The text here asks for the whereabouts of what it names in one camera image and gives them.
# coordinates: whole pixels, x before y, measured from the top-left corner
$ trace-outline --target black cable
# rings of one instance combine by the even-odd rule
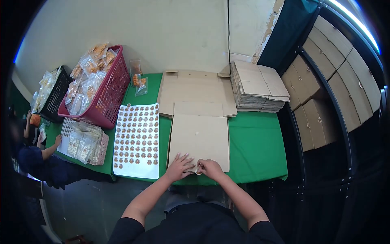
[[[227,45],[229,50],[229,75],[231,74],[231,62],[230,62],[230,20],[229,20],[229,0],[227,0]]]

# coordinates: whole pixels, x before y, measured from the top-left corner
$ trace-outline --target red plastic basket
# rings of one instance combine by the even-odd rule
[[[117,121],[119,107],[130,83],[130,76],[123,58],[121,45],[109,47],[116,51],[110,70],[97,90],[89,107],[80,115],[70,115],[65,107],[65,97],[58,108],[58,115],[76,121],[84,121],[101,128],[113,129]]]

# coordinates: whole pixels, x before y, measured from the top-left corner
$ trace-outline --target sticker sheet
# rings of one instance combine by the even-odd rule
[[[121,105],[115,128],[114,174],[158,179],[159,123],[158,103]]]
[[[72,157],[70,154],[68,154],[67,151],[68,151],[68,144],[70,140],[70,133],[73,131],[70,125],[73,123],[76,123],[76,121],[74,121],[73,119],[64,118],[64,121],[62,123],[62,129],[61,129],[62,141],[60,145],[57,147],[57,151],[69,157]]]

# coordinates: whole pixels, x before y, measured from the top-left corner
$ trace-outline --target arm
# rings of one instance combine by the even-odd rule
[[[31,118],[31,111],[29,110],[26,117],[26,128],[23,131],[23,137],[28,138],[28,134],[30,133],[30,118]]]
[[[41,146],[41,143],[40,140],[42,141],[42,138],[41,138],[41,135],[39,135],[39,138],[38,138],[38,143],[37,145]],[[62,136],[61,135],[58,135],[56,138],[55,138],[55,143],[54,145],[52,145],[51,147],[49,148],[46,148],[45,150],[42,150],[42,158],[43,160],[46,160],[48,159],[50,156],[53,155],[53,153],[55,152],[55,150],[57,149],[57,147],[60,145],[62,141]]]
[[[226,194],[232,199],[242,216],[246,219],[248,230],[259,221],[269,221],[263,208],[248,193],[234,183],[222,171],[221,166],[217,162],[210,159],[200,159],[197,165],[200,166],[198,172],[218,182]]]
[[[136,198],[131,201],[122,214],[122,218],[132,218],[137,220],[145,227],[145,217],[152,210],[160,196],[168,189],[168,187],[175,181],[183,179],[184,177],[193,174],[190,172],[184,173],[185,170],[193,168],[194,164],[185,165],[193,160],[193,158],[186,159],[188,153],[179,157],[180,153],[176,155],[175,160],[168,167],[166,173],[161,176],[156,182],[151,184],[148,188],[142,191]]]

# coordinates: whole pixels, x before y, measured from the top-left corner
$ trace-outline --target green tablecloth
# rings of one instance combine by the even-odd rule
[[[135,97],[135,88],[129,86],[122,104],[132,105],[156,103],[162,74],[145,74],[148,77],[148,94]],[[160,176],[165,173],[168,153],[168,139],[171,120],[160,116]],[[62,124],[52,123],[47,129],[46,146],[54,144],[55,136],[61,133]],[[104,165],[84,165],[80,161],[56,152],[60,156],[91,170],[111,174],[115,129],[104,132],[110,137]],[[263,112],[239,112],[229,118],[230,172],[227,174],[236,183],[249,183],[271,178],[287,178],[287,163],[282,133],[276,114]],[[154,182],[152,179],[134,178]],[[205,175],[190,175],[176,182],[178,185],[215,185]]]

